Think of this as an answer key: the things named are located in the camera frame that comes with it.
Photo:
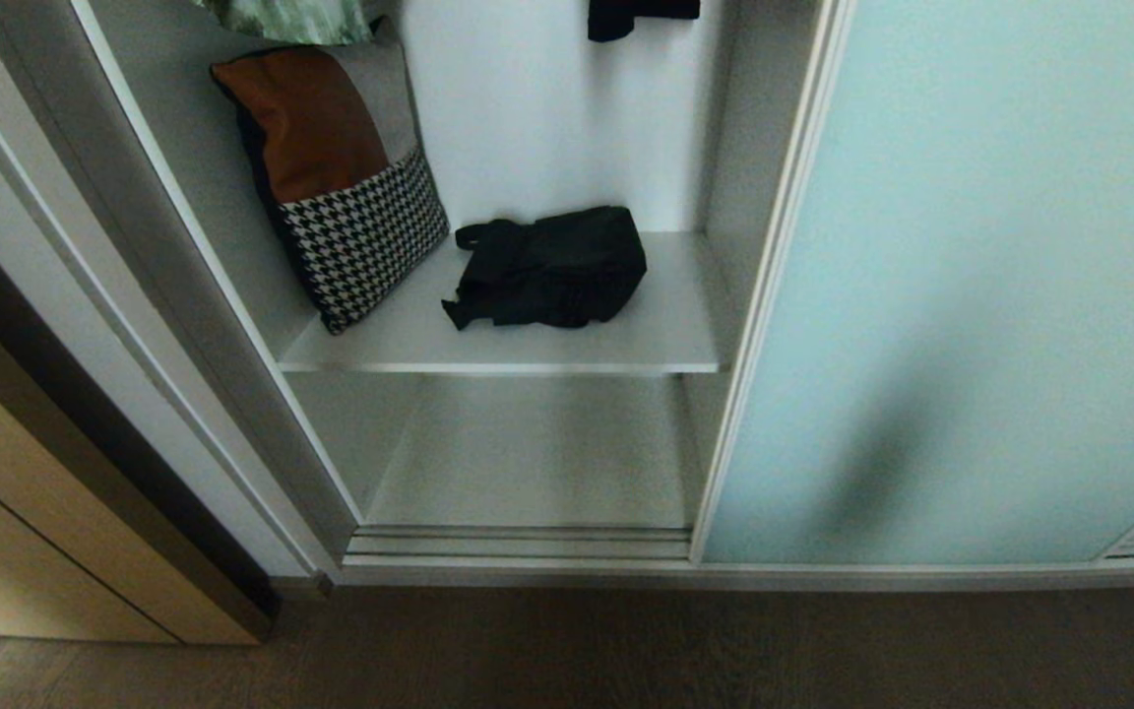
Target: green fabric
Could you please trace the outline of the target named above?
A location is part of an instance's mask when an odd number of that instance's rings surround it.
[[[229,31],[296,44],[372,41],[370,0],[191,0]]]

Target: brown leather panel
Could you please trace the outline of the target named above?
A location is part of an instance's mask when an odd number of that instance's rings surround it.
[[[383,141],[339,64],[311,47],[215,64],[212,75],[265,130],[279,202],[353,187],[388,167]]]

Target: closet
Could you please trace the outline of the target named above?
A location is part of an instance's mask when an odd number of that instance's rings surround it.
[[[358,522],[346,563],[688,559],[840,3],[705,0],[694,22],[640,18],[593,44],[579,0],[401,1],[391,17],[451,228],[626,205],[649,271],[610,323],[458,332],[440,301],[468,252],[450,239],[340,337],[297,286],[206,73],[272,44],[184,0],[71,6]]]

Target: hanging clothing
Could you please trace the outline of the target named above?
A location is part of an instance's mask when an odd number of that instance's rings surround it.
[[[642,238],[624,206],[559,214],[533,225],[492,220],[460,228],[473,250],[458,301],[441,301],[458,329],[477,318],[492,324],[582,328],[624,309],[646,271]]]
[[[386,0],[191,0],[228,31],[294,44],[356,44],[374,41],[370,23]]]
[[[699,0],[590,0],[589,37],[616,41],[629,35],[634,18],[697,19]]]

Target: cushion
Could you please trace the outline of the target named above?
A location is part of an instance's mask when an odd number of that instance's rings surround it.
[[[332,335],[449,234],[400,45],[294,47],[215,64],[265,213]]]

